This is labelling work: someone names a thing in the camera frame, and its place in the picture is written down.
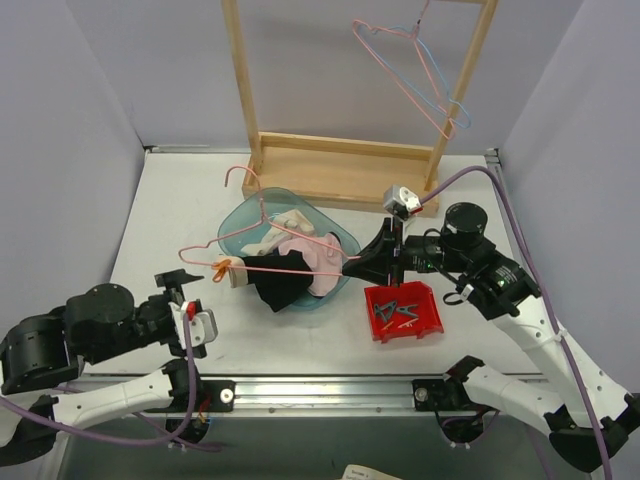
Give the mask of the teal clothespin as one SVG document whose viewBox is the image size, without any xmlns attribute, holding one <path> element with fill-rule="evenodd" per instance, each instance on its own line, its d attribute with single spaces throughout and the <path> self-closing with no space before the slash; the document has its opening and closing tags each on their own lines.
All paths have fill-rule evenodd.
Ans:
<svg viewBox="0 0 640 480">
<path fill-rule="evenodd" d="M 410 305 L 404 305 L 404 306 L 398 306 L 395 310 L 395 312 L 402 316 L 405 317 L 408 321 L 411 321 L 413 319 L 418 319 L 419 318 L 419 312 L 418 312 L 418 304 L 410 304 Z"/>
<path fill-rule="evenodd" d="M 392 315 L 394 313 L 393 307 L 381 308 L 380 306 L 374 307 L 374 317 L 379 319 L 383 324 L 386 324 L 390 321 Z"/>
<path fill-rule="evenodd" d="M 387 324 L 390 322 L 392 316 L 394 315 L 396 307 L 397 307 L 396 300 L 390 301 L 386 304 L 374 303 L 373 304 L 374 318 L 379 319 L 384 324 Z"/>
</svg>

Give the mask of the pink underwear navy trim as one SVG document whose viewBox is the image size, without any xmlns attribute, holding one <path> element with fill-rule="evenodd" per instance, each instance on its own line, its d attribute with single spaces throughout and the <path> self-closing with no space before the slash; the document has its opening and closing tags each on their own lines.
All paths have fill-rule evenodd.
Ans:
<svg viewBox="0 0 640 480">
<path fill-rule="evenodd" d="M 341 248 L 339 238 L 333 233 L 322 237 L 314 237 L 313 241 L 294 237 L 278 247 L 280 255 L 287 255 L 291 251 L 299 252 L 307 266 L 313 272 L 324 274 L 314 275 L 308 291 L 314 297 L 325 297 L 338 284 L 337 273 L 341 272 L 343 257 L 338 251 Z"/>
</svg>

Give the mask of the beige pink underwear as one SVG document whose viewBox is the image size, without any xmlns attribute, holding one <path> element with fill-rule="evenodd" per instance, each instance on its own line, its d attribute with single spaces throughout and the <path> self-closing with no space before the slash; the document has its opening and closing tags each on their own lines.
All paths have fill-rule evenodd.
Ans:
<svg viewBox="0 0 640 480">
<path fill-rule="evenodd" d="M 268 255 L 294 237 L 316 236 L 314 225 L 298 209 L 291 209 L 275 216 L 271 223 L 272 226 L 258 243 L 247 244 L 241 248 L 243 256 Z"/>
</svg>

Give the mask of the black underwear beige waistband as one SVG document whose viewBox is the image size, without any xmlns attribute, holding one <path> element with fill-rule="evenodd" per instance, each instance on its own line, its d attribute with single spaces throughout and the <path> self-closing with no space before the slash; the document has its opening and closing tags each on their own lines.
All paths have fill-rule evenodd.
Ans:
<svg viewBox="0 0 640 480">
<path fill-rule="evenodd" d="M 227 260 L 231 286 L 254 285 L 260 299 L 275 313 L 297 301 L 313 283 L 312 270 L 299 251 Z"/>
</svg>

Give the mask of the pink wire hanger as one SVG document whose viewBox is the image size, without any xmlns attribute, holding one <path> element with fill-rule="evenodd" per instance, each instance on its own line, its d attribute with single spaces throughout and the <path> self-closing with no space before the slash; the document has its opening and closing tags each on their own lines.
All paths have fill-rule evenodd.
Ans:
<svg viewBox="0 0 640 480">
<path fill-rule="evenodd" d="M 179 259 L 188 265 L 216 269 L 214 261 L 193 260 L 188 254 L 217 244 L 228 256 L 258 256 L 274 253 L 294 238 L 328 250 L 329 257 L 340 264 L 358 257 L 357 240 L 301 196 L 281 187 L 256 186 L 257 191 L 223 220 L 216 237 L 179 249 Z"/>
<path fill-rule="evenodd" d="M 365 21 L 363 21 L 363 20 L 360 20 L 360 19 L 354 19 L 354 20 L 352 21 L 352 24 L 351 24 L 352 33 L 354 34 L 355 38 L 360 42 L 360 44 L 363 46 L 363 48 L 368 52 L 368 54 L 369 54 L 371 57 L 372 57 L 372 55 L 369 53 L 369 49 L 366 47 L 366 43 L 370 44 L 373 48 L 375 48 L 375 47 L 374 47 L 374 45 L 373 45 L 373 43 L 372 43 L 372 40 L 373 40 L 375 37 L 382 37 L 382 36 L 384 36 L 384 35 L 382 35 L 382 36 L 380 36 L 380 35 L 378 35 L 378 36 L 372 36 L 372 35 L 370 34 L 370 32 L 369 32 L 369 29 L 370 29 L 371 27 L 373 27 L 373 26 L 382 26 L 382 25 L 372 25 L 372 24 L 367 23 L 367 22 L 365 22 Z M 416 56 L 416 58 L 417 58 L 417 55 L 416 55 L 416 53 L 415 53 L 415 51 L 414 51 L 414 49 L 413 49 L 412 45 L 411 45 L 411 47 L 410 47 L 410 51 L 411 51 L 411 52 Z M 394 67 L 395 67 L 396 69 L 398 69 L 398 70 L 399 70 L 399 71 L 400 71 L 404 76 L 406 76 L 409 80 L 411 80 L 407 75 L 405 75 L 405 74 L 401 71 L 401 69 L 400 69 L 400 68 L 398 68 L 398 67 L 396 67 L 396 66 L 394 66 Z M 414 83 L 415 83 L 418 87 L 421 87 L 421 88 L 424 88 L 424 87 L 427 87 L 427 86 L 428 86 L 428 81 L 427 81 L 427 79 L 426 79 L 426 83 L 424 84 L 424 86 L 419 86 L 417 82 L 414 82 Z"/>
</svg>

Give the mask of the blue wire hanger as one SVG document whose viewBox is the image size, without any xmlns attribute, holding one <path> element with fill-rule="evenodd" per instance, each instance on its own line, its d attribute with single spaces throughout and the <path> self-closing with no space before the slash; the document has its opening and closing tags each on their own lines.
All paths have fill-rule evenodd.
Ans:
<svg viewBox="0 0 640 480">
<path fill-rule="evenodd" d="M 428 86 L 421 88 L 404 76 L 375 48 L 366 43 L 369 53 L 391 76 L 404 95 L 418 108 L 421 114 L 445 136 L 452 139 L 458 129 L 471 127 L 472 120 L 465 107 L 453 98 L 449 83 L 443 75 L 438 62 L 429 47 L 421 39 L 421 26 L 430 2 L 426 1 L 411 27 L 373 26 L 369 29 L 372 36 L 390 35 L 411 43 L 419 63 L 426 75 Z"/>
</svg>

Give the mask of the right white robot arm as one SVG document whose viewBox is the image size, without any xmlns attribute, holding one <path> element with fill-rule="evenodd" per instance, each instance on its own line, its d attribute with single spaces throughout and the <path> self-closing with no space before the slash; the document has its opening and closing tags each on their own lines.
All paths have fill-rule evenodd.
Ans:
<svg viewBox="0 0 640 480">
<path fill-rule="evenodd" d="M 487 221 L 485 210 L 469 202 L 449 207 L 442 227 L 421 236 L 405 236 L 387 218 L 342 273 L 378 286 L 400 285 L 407 271 L 449 280 L 460 300 L 514 341 L 551 388 L 536 388 L 466 356 L 446 373 L 446 402 L 456 409 L 472 404 L 504 412 L 545 435 L 572 467 L 592 473 L 638 429 L 639 397 L 608 376 L 553 319 L 534 279 L 485 237 Z"/>
</svg>

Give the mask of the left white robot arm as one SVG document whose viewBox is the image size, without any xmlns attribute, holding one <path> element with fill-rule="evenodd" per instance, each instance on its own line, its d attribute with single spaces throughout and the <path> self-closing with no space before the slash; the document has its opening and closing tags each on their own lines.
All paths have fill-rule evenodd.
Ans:
<svg viewBox="0 0 640 480">
<path fill-rule="evenodd" d="M 195 366 L 217 336 L 215 318 L 183 287 L 198 281 L 183 269 L 156 275 L 160 293 L 137 304 L 122 285 L 104 283 L 50 312 L 23 319 L 1 341 L 1 464 L 27 463 L 49 453 L 58 433 L 122 446 L 178 440 L 202 399 Z M 172 360 L 138 379 L 66 397 L 51 389 L 97 365 L 158 343 Z M 170 433 L 146 442 L 111 438 L 92 427 L 149 409 L 185 411 Z"/>
</svg>

